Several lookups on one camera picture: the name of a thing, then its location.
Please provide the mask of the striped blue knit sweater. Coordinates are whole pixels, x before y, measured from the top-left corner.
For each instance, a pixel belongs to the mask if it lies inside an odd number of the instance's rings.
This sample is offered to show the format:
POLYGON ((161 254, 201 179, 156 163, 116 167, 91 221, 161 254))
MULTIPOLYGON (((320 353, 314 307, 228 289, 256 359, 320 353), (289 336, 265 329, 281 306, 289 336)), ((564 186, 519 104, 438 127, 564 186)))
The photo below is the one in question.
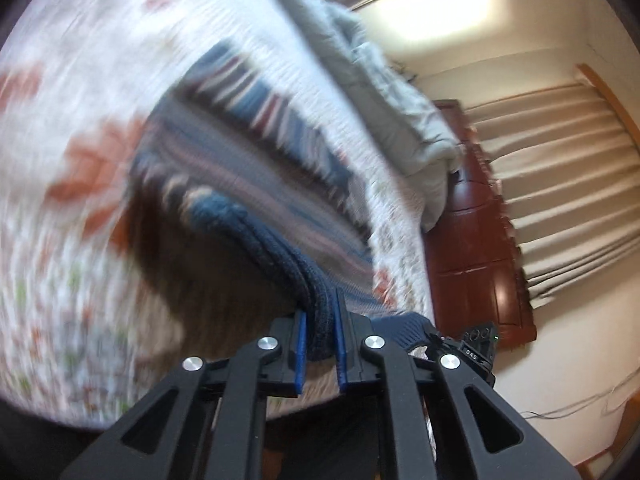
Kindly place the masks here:
POLYGON ((336 296, 377 318, 421 313, 376 289, 368 181, 233 42, 217 42, 143 126, 129 173, 132 252, 182 336, 165 360, 231 356, 304 312, 334 353, 336 296))

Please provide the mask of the dark red wooden headboard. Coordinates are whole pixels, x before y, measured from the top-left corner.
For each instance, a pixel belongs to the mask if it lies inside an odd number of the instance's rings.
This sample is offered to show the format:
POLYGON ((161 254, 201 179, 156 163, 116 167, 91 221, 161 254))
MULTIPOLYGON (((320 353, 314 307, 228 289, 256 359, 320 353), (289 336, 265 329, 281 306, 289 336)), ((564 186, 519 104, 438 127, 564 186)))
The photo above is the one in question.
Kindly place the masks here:
POLYGON ((498 348, 511 350, 537 339, 522 253, 475 130, 456 100, 435 103, 462 146, 458 171, 449 179, 446 207, 423 234, 436 327, 461 337, 493 322, 498 348))

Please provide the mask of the white floral quilt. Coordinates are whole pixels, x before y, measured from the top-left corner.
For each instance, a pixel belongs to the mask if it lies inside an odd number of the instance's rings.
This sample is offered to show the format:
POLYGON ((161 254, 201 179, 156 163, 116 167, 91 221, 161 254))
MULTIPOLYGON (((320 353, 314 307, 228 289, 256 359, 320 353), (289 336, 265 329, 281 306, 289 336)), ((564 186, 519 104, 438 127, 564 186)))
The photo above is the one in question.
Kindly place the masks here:
POLYGON ((2 400, 104 428, 186 356, 232 356, 291 310, 198 224, 219 195, 306 252, 352 310, 432 314, 421 201, 278 0, 32 0, 1 50, 2 400), (186 88, 214 47, 366 181, 367 229, 186 88))

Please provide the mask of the grey-blue duvet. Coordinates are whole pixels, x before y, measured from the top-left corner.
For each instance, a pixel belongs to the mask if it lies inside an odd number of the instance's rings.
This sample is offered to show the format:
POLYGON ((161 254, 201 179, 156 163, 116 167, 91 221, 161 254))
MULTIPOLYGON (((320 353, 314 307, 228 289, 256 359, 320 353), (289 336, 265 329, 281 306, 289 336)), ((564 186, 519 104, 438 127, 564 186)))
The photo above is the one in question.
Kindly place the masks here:
POLYGON ((463 158, 448 122, 390 67, 355 12, 328 0, 279 1, 378 148, 421 196, 421 226, 431 231, 445 211, 449 176, 463 158))

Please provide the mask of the beige curtain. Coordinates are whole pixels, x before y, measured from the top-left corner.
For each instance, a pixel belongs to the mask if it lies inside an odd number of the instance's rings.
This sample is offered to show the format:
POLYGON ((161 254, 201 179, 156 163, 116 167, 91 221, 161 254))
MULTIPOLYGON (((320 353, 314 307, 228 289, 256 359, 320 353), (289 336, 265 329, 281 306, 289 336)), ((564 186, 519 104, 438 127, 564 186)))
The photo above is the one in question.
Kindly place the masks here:
POLYGON ((570 84, 466 114, 514 227, 533 307, 638 250, 638 148, 596 89, 570 84))

